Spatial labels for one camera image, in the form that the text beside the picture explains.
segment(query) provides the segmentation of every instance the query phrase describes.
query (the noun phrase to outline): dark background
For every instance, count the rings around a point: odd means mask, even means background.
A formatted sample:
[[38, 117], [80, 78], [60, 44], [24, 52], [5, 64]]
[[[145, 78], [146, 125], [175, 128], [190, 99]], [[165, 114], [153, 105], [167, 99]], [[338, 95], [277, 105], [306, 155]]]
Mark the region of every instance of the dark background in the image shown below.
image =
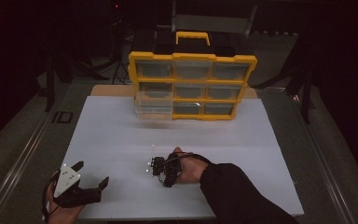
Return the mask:
[[[358, 1], [259, 1], [252, 32], [300, 34], [284, 69], [317, 61], [313, 84], [358, 162]], [[110, 56], [117, 43], [112, 22], [154, 28], [170, 24], [170, 1], [1, 1], [0, 130], [35, 96], [37, 76], [46, 71], [48, 43], [74, 59]], [[178, 1], [184, 14], [240, 16], [248, 1]]]

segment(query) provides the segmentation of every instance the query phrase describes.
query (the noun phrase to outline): person's right hand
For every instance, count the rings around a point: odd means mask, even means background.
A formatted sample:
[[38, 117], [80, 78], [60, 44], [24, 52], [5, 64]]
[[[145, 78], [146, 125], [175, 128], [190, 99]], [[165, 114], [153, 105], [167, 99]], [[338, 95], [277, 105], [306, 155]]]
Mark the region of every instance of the person's right hand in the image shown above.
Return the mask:
[[[185, 153], [181, 148], [176, 147], [173, 151], [178, 156]], [[182, 173], [176, 178], [177, 183], [199, 183], [202, 172], [206, 169], [208, 164], [192, 157], [184, 157], [180, 159], [182, 164]]]

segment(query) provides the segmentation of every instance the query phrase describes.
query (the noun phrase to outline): table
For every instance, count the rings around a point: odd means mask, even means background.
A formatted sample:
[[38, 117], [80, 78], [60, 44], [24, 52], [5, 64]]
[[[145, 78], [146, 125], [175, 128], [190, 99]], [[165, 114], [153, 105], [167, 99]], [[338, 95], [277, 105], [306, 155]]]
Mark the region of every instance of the table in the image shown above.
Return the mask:
[[132, 88], [96, 86], [83, 107], [63, 163], [85, 162], [79, 171], [81, 188], [94, 188], [107, 175], [110, 183], [102, 201], [87, 206], [80, 218], [214, 217], [198, 184], [167, 189], [146, 171], [150, 157], [167, 157], [176, 146], [215, 163], [237, 164], [265, 197], [292, 215], [304, 213], [267, 113], [252, 89], [235, 120], [200, 121], [137, 119]]

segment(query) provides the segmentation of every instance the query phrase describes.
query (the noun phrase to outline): human hand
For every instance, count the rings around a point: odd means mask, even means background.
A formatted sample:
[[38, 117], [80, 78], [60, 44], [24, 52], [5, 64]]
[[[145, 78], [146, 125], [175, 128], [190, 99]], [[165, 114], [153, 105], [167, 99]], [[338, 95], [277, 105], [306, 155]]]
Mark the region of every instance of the human hand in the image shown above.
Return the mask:
[[48, 212], [50, 215], [48, 216], [48, 223], [49, 224], [72, 224], [75, 223], [77, 217], [79, 216], [81, 210], [86, 205], [80, 205], [78, 207], [73, 208], [62, 208], [59, 207], [54, 201], [53, 201], [53, 194], [54, 194], [54, 184], [50, 183], [48, 186]]
[[[173, 153], [176, 153], [178, 156], [185, 154], [179, 147], [176, 147]], [[176, 178], [176, 182], [199, 183], [202, 172], [206, 169], [208, 163], [192, 157], [183, 157], [180, 159], [180, 162], [182, 164], [182, 173]]]

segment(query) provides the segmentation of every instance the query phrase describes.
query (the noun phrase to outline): person's left hand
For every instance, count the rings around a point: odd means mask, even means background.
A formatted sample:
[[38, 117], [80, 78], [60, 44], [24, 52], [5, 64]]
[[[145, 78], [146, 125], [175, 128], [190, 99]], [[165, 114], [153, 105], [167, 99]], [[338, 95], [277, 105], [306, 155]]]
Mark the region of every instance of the person's left hand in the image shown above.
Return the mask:
[[51, 214], [48, 217], [48, 223], [49, 224], [72, 224], [75, 223], [77, 217], [79, 216], [81, 210], [86, 205], [80, 205], [78, 207], [73, 208], [62, 208], [59, 207], [54, 201], [53, 201], [53, 194], [54, 194], [54, 185], [53, 183], [50, 183], [48, 186], [48, 212]]

